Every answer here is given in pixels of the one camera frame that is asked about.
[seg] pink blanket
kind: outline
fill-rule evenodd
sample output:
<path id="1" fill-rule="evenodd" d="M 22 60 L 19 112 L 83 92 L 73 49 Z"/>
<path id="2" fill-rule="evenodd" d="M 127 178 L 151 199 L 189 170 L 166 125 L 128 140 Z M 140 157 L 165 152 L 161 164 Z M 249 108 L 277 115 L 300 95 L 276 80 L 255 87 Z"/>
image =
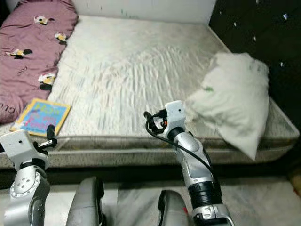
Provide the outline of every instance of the pink blanket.
<path id="1" fill-rule="evenodd" d="M 78 20 L 71 0 L 22 0 L 0 29 L 0 124 L 46 99 Z"/>

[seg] floor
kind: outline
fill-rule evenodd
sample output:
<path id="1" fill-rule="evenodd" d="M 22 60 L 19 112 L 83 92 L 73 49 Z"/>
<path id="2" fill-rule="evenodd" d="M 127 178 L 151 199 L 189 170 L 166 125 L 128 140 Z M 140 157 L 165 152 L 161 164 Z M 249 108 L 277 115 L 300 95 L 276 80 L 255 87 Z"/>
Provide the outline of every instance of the floor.
<path id="1" fill-rule="evenodd" d="M 301 199 L 286 178 L 238 178 L 221 181 L 223 202 L 236 226 L 300 226 Z M 52 186 L 45 226 L 64 226 L 77 185 Z M 103 211 L 109 226 L 155 226 L 162 189 L 178 191 L 191 212 L 182 181 L 104 184 Z M 8 204 L 8 189 L 0 190 L 0 226 Z"/>

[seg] white pillow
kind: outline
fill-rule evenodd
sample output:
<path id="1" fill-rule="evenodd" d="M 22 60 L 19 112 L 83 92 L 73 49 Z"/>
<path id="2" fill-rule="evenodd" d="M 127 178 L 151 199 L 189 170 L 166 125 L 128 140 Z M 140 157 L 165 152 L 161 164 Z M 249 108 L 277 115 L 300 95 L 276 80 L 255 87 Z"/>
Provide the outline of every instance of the white pillow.
<path id="1" fill-rule="evenodd" d="M 255 160 L 269 113 L 269 68 L 249 54 L 218 53 L 201 89 L 185 101 L 188 118 L 202 117 L 225 141 Z"/>

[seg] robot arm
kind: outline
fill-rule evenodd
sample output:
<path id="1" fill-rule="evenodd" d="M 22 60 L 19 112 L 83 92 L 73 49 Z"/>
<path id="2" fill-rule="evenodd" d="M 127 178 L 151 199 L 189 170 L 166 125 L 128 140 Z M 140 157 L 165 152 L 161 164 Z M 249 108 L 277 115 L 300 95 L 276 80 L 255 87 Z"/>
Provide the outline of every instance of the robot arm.
<path id="1" fill-rule="evenodd" d="M 25 130 L 0 137 L 1 147 L 17 171 L 4 214 L 5 226 L 44 225 L 45 201 L 50 190 L 45 174 L 49 167 L 48 150 L 57 143 L 53 125 L 47 128 L 47 138 L 47 142 L 39 145 L 31 143 Z"/>
<path id="2" fill-rule="evenodd" d="M 153 116 L 144 113 L 146 129 L 152 136 L 176 147 L 196 225 L 234 226 L 227 207 L 222 203 L 221 188 L 206 151 L 190 132 L 185 132 L 185 111 L 181 101 L 168 103 L 165 107 Z"/>

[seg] children's book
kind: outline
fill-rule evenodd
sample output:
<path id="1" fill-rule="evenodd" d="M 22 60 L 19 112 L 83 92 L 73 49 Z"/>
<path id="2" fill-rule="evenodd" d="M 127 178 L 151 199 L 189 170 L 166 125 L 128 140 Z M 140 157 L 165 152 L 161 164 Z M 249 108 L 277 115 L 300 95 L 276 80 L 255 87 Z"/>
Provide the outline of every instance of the children's book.
<path id="1" fill-rule="evenodd" d="M 47 127 L 52 124 L 57 135 L 69 111 L 70 105 L 35 98 L 27 105 L 10 131 L 24 129 L 29 134 L 46 137 Z"/>

